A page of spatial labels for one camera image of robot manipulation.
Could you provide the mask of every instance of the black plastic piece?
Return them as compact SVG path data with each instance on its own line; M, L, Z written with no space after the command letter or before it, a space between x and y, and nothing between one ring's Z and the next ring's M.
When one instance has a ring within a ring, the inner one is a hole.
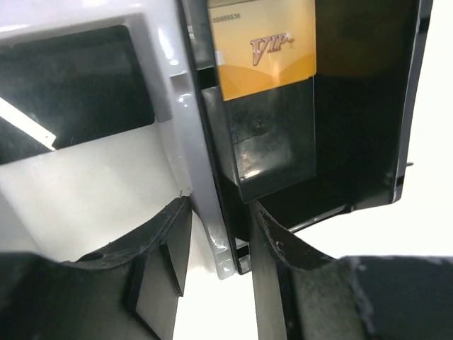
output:
M453 258L333 260L250 209L260 340L453 338Z
M18 110L17 119L24 115L53 134L53 149L154 122L125 26L0 46L0 99ZM0 165L51 150L4 117Z
M0 254L0 339L172 339L191 226L182 197L75 263Z

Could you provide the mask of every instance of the black plastic compartment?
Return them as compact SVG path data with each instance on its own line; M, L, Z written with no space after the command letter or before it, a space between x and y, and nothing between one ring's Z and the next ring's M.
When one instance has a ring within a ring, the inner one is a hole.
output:
M206 74L217 73L206 1L183 2L214 177L236 249L235 238L249 240L246 204L237 187L237 112L223 102L218 77L215 86L212 77L205 81ZM295 232L401 197L431 7L432 0L316 0L316 175L259 199L286 229ZM250 119L261 107L251 104ZM281 114L281 108L273 110Z
M154 122L124 26L0 46L0 99L0 165ZM6 111L55 140L39 142Z
M418 0L316 1L317 174L260 200L286 228L401 197L426 36L418 14Z

